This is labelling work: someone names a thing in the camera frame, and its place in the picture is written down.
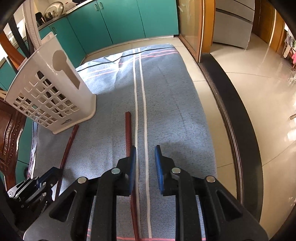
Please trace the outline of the dark red chopstick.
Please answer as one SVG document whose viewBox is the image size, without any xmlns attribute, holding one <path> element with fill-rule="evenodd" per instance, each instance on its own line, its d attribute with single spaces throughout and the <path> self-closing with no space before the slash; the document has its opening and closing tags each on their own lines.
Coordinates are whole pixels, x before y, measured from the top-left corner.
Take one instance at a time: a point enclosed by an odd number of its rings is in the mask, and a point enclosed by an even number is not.
<svg viewBox="0 0 296 241">
<path fill-rule="evenodd" d="M 60 163 L 61 176 L 60 176 L 60 178 L 59 178 L 59 180 L 57 182 L 55 199 L 57 199 L 58 196 L 59 196 L 59 194 L 60 194 L 60 189 L 61 189 L 61 184 L 62 184 L 62 178 L 63 178 L 64 168 L 65 168 L 66 161 L 67 161 L 67 158 L 68 158 L 68 155 L 69 155 L 71 146 L 73 144 L 73 141 L 74 141 L 74 138 L 76 136 L 76 133 L 77 133 L 78 129 L 79 129 L 79 125 L 74 125 L 74 128 L 73 128 L 72 133 L 71 133 L 71 135 L 69 137 L 69 140 L 67 142 L 67 146 L 66 146 L 65 152 L 63 154 L 63 157 L 62 157 L 62 160 L 61 160 L 61 163 Z"/>
</svg>

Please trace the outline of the glass sliding door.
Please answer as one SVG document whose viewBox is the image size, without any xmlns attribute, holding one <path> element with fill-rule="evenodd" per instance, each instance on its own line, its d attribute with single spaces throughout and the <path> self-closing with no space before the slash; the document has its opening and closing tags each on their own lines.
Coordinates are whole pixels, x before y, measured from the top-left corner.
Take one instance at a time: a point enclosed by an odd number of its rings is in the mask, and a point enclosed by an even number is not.
<svg viewBox="0 0 296 241">
<path fill-rule="evenodd" d="M 209 53 L 213 44 L 215 25 L 215 0 L 179 0 L 179 38 L 195 61 Z"/>
</svg>

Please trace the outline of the red-brown chopstick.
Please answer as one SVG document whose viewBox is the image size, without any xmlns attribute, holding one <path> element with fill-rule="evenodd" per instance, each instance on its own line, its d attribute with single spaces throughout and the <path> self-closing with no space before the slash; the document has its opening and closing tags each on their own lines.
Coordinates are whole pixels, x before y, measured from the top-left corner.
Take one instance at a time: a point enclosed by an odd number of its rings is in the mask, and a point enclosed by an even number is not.
<svg viewBox="0 0 296 241">
<path fill-rule="evenodd" d="M 125 145 L 126 155 L 132 158 L 131 176 L 130 180 L 130 209 L 132 214 L 132 226 L 134 232 L 134 238 L 136 241 L 140 240 L 139 228 L 137 222 L 137 197 L 135 193 L 135 163 L 136 154 L 134 152 L 134 146 L 132 145 L 132 116 L 128 111 L 125 113 Z"/>
</svg>

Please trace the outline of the silver refrigerator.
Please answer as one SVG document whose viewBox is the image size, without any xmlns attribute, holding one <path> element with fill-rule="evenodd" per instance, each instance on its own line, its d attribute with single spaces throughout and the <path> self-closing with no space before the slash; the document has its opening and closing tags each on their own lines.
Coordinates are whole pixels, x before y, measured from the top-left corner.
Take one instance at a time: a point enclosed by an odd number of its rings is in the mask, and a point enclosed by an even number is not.
<svg viewBox="0 0 296 241">
<path fill-rule="evenodd" d="M 255 13 L 254 0 L 217 0 L 213 42 L 246 49 Z"/>
</svg>

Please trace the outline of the blue striped cloth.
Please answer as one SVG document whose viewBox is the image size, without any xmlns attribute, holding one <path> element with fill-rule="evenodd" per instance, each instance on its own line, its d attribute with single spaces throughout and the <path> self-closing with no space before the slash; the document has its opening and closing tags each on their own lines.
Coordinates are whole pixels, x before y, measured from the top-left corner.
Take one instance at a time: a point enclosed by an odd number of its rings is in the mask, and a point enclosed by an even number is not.
<svg viewBox="0 0 296 241">
<path fill-rule="evenodd" d="M 101 176 L 125 152 L 125 113 L 137 149 L 137 214 L 142 240 L 174 240 L 175 197 L 160 194 L 154 149 L 192 176 L 216 175 L 212 138 L 199 96 L 180 53 L 151 45 L 89 61 L 77 68 L 97 96 L 96 113 L 79 125 L 61 190 Z"/>
</svg>

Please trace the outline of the carved wooden chair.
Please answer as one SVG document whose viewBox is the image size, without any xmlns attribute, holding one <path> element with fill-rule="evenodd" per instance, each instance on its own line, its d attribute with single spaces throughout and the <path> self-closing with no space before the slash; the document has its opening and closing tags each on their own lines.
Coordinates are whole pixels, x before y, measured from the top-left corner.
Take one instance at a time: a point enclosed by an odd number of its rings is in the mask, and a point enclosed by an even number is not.
<svg viewBox="0 0 296 241">
<path fill-rule="evenodd" d="M 1 90 L 1 173 L 6 190 L 16 185 L 16 164 L 19 140 L 25 127 L 26 116 L 4 99 L 7 92 Z"/>
</svg>

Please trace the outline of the grey plastic utensil basket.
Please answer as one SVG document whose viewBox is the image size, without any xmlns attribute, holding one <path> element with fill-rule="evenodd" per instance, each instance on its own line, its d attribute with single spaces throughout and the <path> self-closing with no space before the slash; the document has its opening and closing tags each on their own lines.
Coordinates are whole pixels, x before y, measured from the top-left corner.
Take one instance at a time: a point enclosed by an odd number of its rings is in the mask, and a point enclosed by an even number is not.
<svg viewBox="0 0 296 241">
<path fill-rule="evenodd" d="M 4 100 L 54 134 L 96 113 L 96 95 L 53 33 L 42 39 L 41 47 L 22 65 Z"/>
</svg>

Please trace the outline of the black and cream chopstick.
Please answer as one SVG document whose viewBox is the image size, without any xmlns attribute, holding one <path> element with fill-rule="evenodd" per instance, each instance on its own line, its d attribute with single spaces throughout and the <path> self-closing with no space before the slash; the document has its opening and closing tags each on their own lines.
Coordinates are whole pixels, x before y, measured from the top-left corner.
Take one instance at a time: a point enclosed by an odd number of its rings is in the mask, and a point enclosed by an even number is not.
<svg viewBox="0 0 296 241">
<path fill-rule="evenodd" d="M 14 16 L 12 16 L 11 19 L 9 20 L 9 26 L 10 26 L 13 36 L 15 37 L 15 40 L 16 40 L 18 46 L 20 47 L 22 52 L 25 54 L 25 56 L 27 58 L 29 58 L 30 51 L 27 48 L 25 42 L 23 41 L 22 36 L 20 35 L 20 32 L 18 31 L 18 27 L 16 25 Z"/>
</svg>

